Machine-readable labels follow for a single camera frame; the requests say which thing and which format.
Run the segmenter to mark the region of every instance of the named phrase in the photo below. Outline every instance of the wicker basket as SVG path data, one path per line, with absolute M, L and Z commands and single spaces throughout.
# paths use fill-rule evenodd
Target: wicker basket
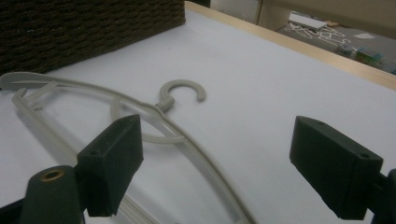
M 0 76 L 45 73 L 185 22 L 183 0 L 1 1 Z

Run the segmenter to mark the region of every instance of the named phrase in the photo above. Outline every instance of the hanger hook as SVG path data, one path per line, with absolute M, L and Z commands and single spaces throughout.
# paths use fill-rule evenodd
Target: hanger hook
M 177 79 L 173 81 L 166 82 L 163 84 L 160 90 L 161 101 L 156 104 L 157 108 L 161 109 L 162 112 L 168 110 L 175 103 L 175 98 L 170 95 L 169 91 L 174 87 L 190 87 L 197 92 L 197 100 L 202 102 L 206 98 L 205 89 L 198 83 L 185 79 Z

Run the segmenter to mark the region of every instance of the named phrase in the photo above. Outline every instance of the woven basket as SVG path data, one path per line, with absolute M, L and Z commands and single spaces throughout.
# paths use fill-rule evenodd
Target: woven basket
M 183 0 L 1 1 L 0 76 L 45 73 L 185 22 Z

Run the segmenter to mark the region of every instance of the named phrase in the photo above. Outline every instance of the white table surface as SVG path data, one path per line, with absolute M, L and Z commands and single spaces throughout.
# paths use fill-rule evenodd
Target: white table surface
M 370 223 L 338 219 L 290 163 L 295 117 L 322 120 L 396 167 L 396 92 L 255 35 L 186 11 L 185 25 L 124 49 L 49 73 L 90 82 L 156 104 L 167 81 L 187 88 L 167 115 L 223 169 L 260 223 Z M 0 91 L 0 206 L 24 196 L 35 173 L 69 164 Z M 43 113 L 83 148 L 110 122 L 109 104 L 58 90 Z M 145 160 L 128 193 L 161 223 L 231 223 L 213 190 L 175 147 L 145 144 Z M 122 213 L 87 223 L 128 223 Z

